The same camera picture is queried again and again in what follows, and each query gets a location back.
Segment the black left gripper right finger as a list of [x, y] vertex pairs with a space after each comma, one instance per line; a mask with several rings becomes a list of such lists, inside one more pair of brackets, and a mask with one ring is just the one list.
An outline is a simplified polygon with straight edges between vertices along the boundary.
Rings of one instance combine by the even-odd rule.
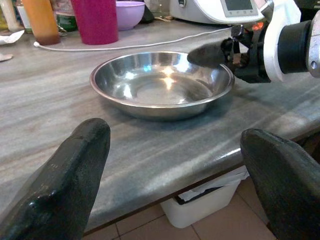
[[240, 151], [279, 240], [320, 238], [320, 165], [297, 143], [269, 131], [242, 132]]

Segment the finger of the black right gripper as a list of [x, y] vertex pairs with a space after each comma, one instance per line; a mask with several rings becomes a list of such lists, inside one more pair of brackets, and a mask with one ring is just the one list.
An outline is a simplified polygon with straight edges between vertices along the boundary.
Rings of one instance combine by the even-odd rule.
[[191, 50], [187, 54], [187, 60], [193, 65], [204, 68], [216, 68], [221, 64], [228, 66], [230, 63], [228, 56], [231, 54], [232, 48], [233, 40], [231, 38], [207, 43]]

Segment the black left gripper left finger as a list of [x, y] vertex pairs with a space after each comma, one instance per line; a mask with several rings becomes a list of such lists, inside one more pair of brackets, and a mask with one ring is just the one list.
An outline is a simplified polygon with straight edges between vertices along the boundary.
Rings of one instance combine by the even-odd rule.
[[110, 143], [111, 129], [105, 120], [91, 118], [78, 125], [2, 212], [1, 239], [81, 239]]

